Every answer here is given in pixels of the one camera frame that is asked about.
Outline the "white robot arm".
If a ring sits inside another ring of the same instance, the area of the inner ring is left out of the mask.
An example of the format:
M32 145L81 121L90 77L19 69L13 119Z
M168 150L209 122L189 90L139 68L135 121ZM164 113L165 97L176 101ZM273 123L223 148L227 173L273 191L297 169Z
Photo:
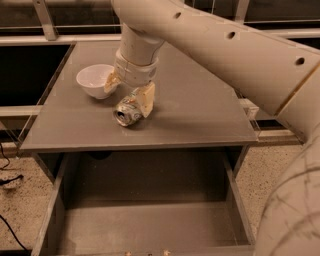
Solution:
M320 256L320 53L180 0L111 0L123 24L122 82L153 80L168 42L239 91L304 143L271 192L254 256Z

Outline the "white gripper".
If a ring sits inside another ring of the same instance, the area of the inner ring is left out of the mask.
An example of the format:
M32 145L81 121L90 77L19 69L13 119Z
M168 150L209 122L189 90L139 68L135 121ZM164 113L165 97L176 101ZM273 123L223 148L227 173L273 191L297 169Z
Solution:
M155 83L151 81L156 76L157 67L158 59L151 64L139 66L126 60L120 51L117 51L114 61L115 71L108 75L104 92L112 93L121 82L131 87L139 87L135 90L136 103L142 116L147 118L154 105Z

